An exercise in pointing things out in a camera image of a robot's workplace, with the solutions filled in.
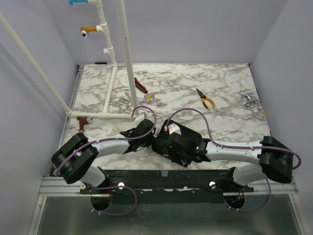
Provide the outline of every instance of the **red tool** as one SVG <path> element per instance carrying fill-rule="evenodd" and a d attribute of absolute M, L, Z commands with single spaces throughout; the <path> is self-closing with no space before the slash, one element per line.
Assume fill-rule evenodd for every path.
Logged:
<path fill-rule="evenodd" d="M 135 78 L 136 87 L 144 93 L 148 93 L 147 89 L 138 82 L 137 78 Z"/>

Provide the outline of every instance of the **wall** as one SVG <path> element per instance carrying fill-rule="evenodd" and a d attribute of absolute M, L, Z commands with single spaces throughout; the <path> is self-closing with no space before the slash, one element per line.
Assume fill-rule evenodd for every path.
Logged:
<path fill-rule="evenodd" d="M 133 61 L 250 63 L 287 0 L 126 0 Z M 44 0 L 78 64 L 110 62 L 102 34 L 84 39 L 80 27 L 99 24 L 93 5 Z M 103 1 L 118 63 L 124 62 L 115 0 Z"/>
<path fill-rule="evenodd" d="M 69 103 L 76 65 L 41 0 L 0 9 Z M 0 234 L 27 234 L 65 115 L 0 24 Z"/>
<path fill-rule="evenodd" d="M 308 221 L 313 221 L 312 9 L 312 0 L 289 0 L 251 67 L 274 137 L 302 156 L 294 176 Z"/>

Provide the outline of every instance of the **white marble table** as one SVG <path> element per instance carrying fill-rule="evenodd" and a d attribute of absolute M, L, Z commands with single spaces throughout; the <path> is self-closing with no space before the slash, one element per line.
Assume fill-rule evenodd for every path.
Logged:
<path fill-rule="evenodd" d="M 79 112 L 101 112 L 111 77 L 111 65 L 85 65 L 74 110 Z M 147 105 L 157 115 L 157 131 L 174 111 L 195 108 L 206 113 L 213 138 L 220 141 L 261 141 L 270 135 L 260 102 L 245 106 L 246 99 L 241 94 L 252 93 L 258 97 L 247 64 L 222 65 L 179 65 L 179 64 L 134 64 L 135 77 L 155 98 L 144 99 L 144 93 L 136 90 L 139 105 Z M 201 90 L 216 104 L 216 108 L 206 110 L 196 91 Z M 119 65 L 109 111 L 130 113 L 133 109 L 126 68 Z M 204 121 L 191 111 L 178 113 L 174 121 L 183 124 L 208 138 Z M 103 138 L 133 128 L 132 120 L 94 119 L 85 125 L 85 135 L 90 138 Z M 67 139 L 76 134 L 78 121 L 70 121 Z M 184 169 L 169 159 L 145 148 L 138 152 L 110 155 L 96 159 L 94 166 L 104 169 Z M 191 163 L 188 169 L 228 169 L 246 165 L 231 161 L 211 163 Z"/>

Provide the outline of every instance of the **yellow pliers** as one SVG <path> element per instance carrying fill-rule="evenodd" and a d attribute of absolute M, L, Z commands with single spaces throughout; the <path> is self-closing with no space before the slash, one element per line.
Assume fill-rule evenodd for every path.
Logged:
<path fill-rule="evenodd" d="M 202 100 L 202 103 L 203 103 L 203 105 L 205 106 L 205 108 L 210 109 L 210 107 L 206 105 L 205 100 L 209 101 L 209 102 L 213 105 L 213 107 L 215 107 L 215 103 L 213 102 L 213 100 L 211 100 L 210 98 L 206 97 L 206 96 L 205 96 L 201 91 L 199 91 L 198 89 L 196 89 L 196 90 L 197 90 L 198 94 L 200 95 L 201 100 Z"/>

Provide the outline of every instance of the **silver faucet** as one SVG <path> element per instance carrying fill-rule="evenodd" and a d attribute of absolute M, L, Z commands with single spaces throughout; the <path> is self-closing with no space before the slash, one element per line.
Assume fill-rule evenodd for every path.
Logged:
<path fill-rule="evenodd" d="M 246 107 L 250 107 L 251 103 L 257 101 L 257 99 L 255 99 L 255 98 L 251 95 L 251 93 L 242 94 L 241 97 L 246 97 L 246 99 L 247 99 L 246 104 L 245 104 Z"/>

